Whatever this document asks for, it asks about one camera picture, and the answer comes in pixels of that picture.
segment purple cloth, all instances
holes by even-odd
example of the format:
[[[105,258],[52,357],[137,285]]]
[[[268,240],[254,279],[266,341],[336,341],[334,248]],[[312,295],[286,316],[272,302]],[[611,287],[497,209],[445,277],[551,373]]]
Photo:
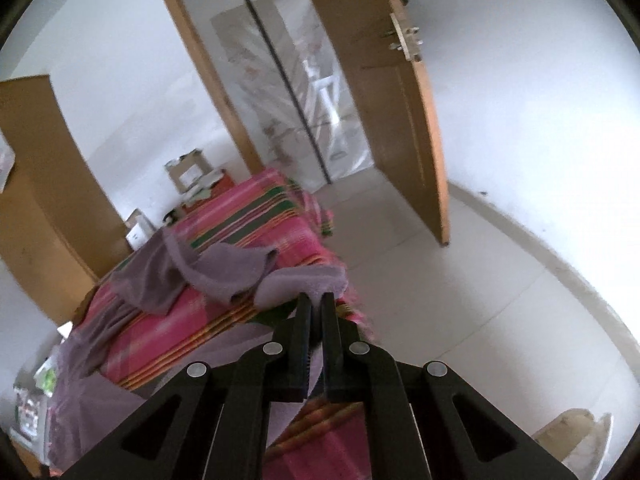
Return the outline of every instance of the purple cloth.
[[[269,274],[276,256],[270,248],[245,249],[223,243],[197,254],[170,230],[154,234],[122,270],[112,274],[111,285],[118,298],[74,330],[60,347],[58,382],[52,397],[51,463],[68,469],[144,402],[97,372],[111,341],[140,311],[165,316],[187,284],[229,308],[234,298],[255,291],[263,310],[292,300],[301,292],[318,306],[323,292],[340,296],[347,287],[340,267],[293,267]],[[205,362],[219,366],[237,360],[247,349],[270,338],[270,329],[244,325],[222,333],[194,352],[199,352],[196,357],[202,355]],[[192,352],[173,368],[173,373],[198,360],[196,357]],[[319,370],[322,359],[316,356],[316,361]],[[272,408],[270,438],[276,439],[301,407]]]

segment cardboard box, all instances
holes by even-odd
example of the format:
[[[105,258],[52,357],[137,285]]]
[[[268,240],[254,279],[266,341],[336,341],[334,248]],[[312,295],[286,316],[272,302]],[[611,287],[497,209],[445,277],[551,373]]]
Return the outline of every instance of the cardboard box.
[[[166,163],[164,167],[181,194],[195,186],[203,175],[213,171],[201,150],[193,150],[179,159]]]

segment wooden furniture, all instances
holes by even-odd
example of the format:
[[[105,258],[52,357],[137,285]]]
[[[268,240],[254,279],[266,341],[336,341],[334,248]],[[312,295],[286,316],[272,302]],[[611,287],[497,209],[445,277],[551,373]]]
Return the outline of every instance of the wooden furniture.
[[[249,170],[262,162],[182,0],[164,0],[211,99]],[[449,242],[449,195],[433,95],[419,56],[390,50],[405,23],[401,0],[311,0],[350,85],[377,167],[441,244]]]
[[[16,164],[0,194],[0,258],[53,321],[130,254],[126,227],[69,133],[48,76],[0,82]]]

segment round metal pin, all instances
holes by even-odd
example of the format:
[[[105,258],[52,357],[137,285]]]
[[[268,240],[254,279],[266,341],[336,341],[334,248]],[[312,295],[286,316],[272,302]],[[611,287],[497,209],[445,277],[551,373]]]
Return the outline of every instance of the round metal pin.
[[[427,365],[427,372],[434,377],[444,377],[448,371],[447,365],[440,361],[433,361]]]
[[[349,352],[356,355],[364,355],[369,352],[371,348],[364,341],[356,341],[349,345]]]
[[[271,341],[270,343],[266,343],[262,347],[262,351],[267,355],[278,355],[282,352],[282,345],[280,343],[276,343],[275,341]]]
[[[189,377],[202,377],[207,373],[207,365],[203,363],[191,363],[187,367],[187,375]]]

